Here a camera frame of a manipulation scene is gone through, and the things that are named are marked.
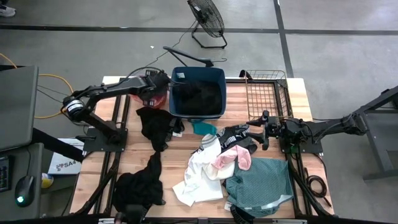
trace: clothing pile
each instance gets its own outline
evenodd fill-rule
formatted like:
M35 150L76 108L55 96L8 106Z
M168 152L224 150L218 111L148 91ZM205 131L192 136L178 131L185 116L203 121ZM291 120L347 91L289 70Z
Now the clothing pile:
M177 198L194 202L223 198L225 180L234 218L264 217L293 197L286 161L251 158L257 146L248 137L249 126L227 127L215 136L207 134L192 154L184 181L173 187Z
M171 140L173 132L184 130L181 119L165 110L143 107L136 112L141 117L141 133L150 139L155 154L150 157L143 170L135 174L124 173L119 177L113 198L113 204L119 212L126 212L129 205L142 205L147 212L152 204L165 204L162 199L163 184L159 180L162 173L160 152L168 147L166 142Z
M250 154L257 146L248 132L249 126L240 124L224 128L215 136L207 134L188 162L184 181L173 187L177 198L188 206L223 198L220 180L232 177L235 169L250 168Z

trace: keyboard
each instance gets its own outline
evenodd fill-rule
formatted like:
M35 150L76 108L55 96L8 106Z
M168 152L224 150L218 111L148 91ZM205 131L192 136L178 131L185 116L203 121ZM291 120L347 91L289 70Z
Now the keyboard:
M11 190L11 162L12 157L0 157L0 192Z

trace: teal garment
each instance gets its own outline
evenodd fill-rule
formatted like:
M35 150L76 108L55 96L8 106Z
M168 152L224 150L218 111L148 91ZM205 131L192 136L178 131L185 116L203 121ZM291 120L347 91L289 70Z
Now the teal garment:
M235 165L226 179L228 201L254 217L274 214L279 205L293 198L287 161L252 158L249 170Z
M217 128L214 127L212 124L204 123L204 122L193 122L193 133L199 134L199 135L216 135L217 134Z

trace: computer mouse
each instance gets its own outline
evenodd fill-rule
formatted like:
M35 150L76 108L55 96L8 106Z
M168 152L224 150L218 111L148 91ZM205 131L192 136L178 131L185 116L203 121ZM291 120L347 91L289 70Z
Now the computer mouse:
M18 180L15 186L15 202L19 207L29 206L33 199L34 194L34 176L26 175Z

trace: white garment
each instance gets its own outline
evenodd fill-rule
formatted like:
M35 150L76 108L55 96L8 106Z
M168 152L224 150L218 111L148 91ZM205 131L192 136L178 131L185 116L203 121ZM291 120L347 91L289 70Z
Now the white garment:
M202 139L202 146L204 150L198 150L189 159L185 181L173 187L177 198L188 206L194 202L223 198L220 181L209 179L204 171L207 166L212 166L210 163L221 153L220 142L216 136L207 134Z
M210 180L225 180L234 175L235 161L225 164L221 169L217 169L213 164L208 164L203 170Z

